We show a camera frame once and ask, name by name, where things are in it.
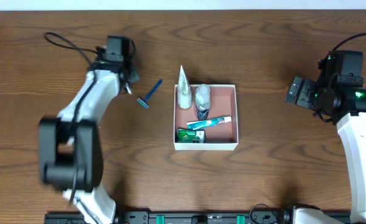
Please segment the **green white toothbrush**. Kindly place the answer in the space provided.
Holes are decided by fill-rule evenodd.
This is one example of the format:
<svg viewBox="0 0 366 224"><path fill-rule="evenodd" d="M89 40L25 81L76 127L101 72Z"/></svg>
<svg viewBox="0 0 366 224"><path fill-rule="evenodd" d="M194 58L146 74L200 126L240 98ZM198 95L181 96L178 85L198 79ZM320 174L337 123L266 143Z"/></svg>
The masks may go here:
<svg viewBox="0 0 366 224"><path fill-rule="evenodd" d="M128 94L132 94L132 91L131 91L131 89L130 89L130 86L129 86L129 84L128 83L126 83L126 85L125 85L125 90L126 90L126 92L128 93Z"/></svg>

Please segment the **green soap bar pack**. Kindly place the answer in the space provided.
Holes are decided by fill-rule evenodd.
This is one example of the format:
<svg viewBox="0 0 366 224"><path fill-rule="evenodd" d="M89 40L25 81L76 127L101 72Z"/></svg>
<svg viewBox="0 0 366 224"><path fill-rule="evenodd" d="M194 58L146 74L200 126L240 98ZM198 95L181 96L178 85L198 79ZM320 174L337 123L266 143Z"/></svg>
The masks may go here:
<svg viewBox="0 0 366 224"><path fill-rule="evenodd" d="M203 130L177 130L178 142L180 143L205 143L206 136Z"/></svg>

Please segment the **white box pink interior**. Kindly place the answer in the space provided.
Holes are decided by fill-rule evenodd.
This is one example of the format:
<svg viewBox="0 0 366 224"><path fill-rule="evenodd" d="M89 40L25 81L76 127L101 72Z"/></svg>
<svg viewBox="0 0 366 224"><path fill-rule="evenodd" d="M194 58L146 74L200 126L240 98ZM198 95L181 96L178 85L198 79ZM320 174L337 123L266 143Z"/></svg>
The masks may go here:
<svg viewBox="0 0 366 224"><path fill-rule="evenodd" d="M173 144L177 151L233 151L239 143L238 113L235 85L210 85L211 107L208 118L230 116L232 121L204 130L205 142L179 142L177 131L187 129L187 122L197 121L195 106L182 109L178 106L178 86L175 85Z"/></svg>

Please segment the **clear soap pump bottle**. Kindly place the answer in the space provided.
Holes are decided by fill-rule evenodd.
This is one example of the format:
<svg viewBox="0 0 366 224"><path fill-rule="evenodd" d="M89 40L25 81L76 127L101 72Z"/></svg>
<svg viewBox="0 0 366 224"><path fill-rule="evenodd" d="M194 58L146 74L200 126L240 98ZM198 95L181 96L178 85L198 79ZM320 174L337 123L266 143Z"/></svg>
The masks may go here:
<svg viewBox="0 0 366 224"><path fill-rule="evenodd" d="M211 106L210 87L208 85L202 84L199 87L197 87L195 91L194 102L198 119L199 120L207 119Z"/></svg>

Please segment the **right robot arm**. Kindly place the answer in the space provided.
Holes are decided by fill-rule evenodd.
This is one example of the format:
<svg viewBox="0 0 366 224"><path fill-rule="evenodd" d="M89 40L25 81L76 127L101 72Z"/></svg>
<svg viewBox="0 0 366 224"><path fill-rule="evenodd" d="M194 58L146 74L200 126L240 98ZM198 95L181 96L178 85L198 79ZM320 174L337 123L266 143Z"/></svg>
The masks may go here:
<svg viewBox="0 0 366 224"><path fill-rule="evenodd" d="M285 102L332 123L344 147L352 208L350 221L366 223L366 88L360 51L332 50L318 62L316 81L294 77Z"/></svg>

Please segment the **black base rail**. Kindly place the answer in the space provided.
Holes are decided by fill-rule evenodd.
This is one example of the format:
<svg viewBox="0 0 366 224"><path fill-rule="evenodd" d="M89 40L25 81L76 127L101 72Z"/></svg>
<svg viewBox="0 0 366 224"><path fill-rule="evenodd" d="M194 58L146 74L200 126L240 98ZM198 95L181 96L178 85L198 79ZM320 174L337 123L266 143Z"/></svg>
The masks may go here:
<svg viewBox="0 0 366 224"><path fill-rule="evenodd" d="M341 223L350 223L348 212L325 212L332 219ZM277 210L266 210L257 208L251 213L154 213L146 211L133 211L119 214L114 223L127 224L238 224L238 223L280 223L279 212ZM74 212L50 212L45 214L43 223L45 224L77 224L86 223L84 216Z"/></svg>

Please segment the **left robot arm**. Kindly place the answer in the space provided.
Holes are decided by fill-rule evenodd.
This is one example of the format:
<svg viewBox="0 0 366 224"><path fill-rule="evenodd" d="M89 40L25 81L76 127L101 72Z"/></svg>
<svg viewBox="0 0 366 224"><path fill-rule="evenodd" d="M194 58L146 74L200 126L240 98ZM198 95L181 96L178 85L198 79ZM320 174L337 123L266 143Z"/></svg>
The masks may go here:
<svg viewBox="0 0 366 224"><path fill-rule="evenodd" d="M39 174L44 184L61 191L86 223L122 223L117 202L106 192L99 124L110 102L139 79L132 58L136 47L127 37L110 35L104 47L88 49L54 32L46 41L77 51L88 63L86 80L74 99L56 116L39 121Z"/></svg>

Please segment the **white Pantene tube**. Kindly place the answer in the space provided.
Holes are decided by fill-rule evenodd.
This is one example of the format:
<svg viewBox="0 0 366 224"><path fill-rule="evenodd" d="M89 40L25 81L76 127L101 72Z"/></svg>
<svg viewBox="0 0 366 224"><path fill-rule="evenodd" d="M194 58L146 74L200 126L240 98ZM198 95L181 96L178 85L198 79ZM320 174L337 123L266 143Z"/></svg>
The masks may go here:
<svg viewBox="0 0 366 224"><path fill-rule="evenodd" d="M192 105L192 92L188 79L186 77L183 66L180 66L180 74L178 79L178 106L181 109L188 109Z"/></svg>

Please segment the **blue disposable razor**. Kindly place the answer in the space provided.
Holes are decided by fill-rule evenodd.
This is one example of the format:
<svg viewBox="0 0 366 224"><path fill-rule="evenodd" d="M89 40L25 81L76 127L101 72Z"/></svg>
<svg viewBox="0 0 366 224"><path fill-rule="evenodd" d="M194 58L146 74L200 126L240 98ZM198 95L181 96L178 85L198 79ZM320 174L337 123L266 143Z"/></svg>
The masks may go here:
<svg viewBox="0 0 366 224"><path fill-rule="evenodd" d="M149 108L149 105L147 101L151 98L151 96L156 92L156 90L159 88L159 86L163 83L162 79L159 79L159 81L153 86L153 88L147 93L147 95L144 98L138 98L137 102L143 106L145 109Z"/></svg>

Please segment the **Colgate toothpaste tube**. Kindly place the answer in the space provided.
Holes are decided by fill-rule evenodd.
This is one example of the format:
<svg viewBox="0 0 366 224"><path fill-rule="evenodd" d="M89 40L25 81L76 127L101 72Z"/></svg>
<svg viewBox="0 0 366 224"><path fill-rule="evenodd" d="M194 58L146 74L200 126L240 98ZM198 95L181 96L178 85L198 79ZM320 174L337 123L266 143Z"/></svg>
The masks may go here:
<svg viewBox="0 0 366 224"><path fill-rule="evenodd" d="M222 117L207 119L207 120L202 120L202 121L187 122L187 126L188 126L189 130L196 131L196 130L202 130L205 128L209 128L212 126L217 126L220 124L229 123L231 121L232 121L232 118L230 116L222 116Z"/></svg>

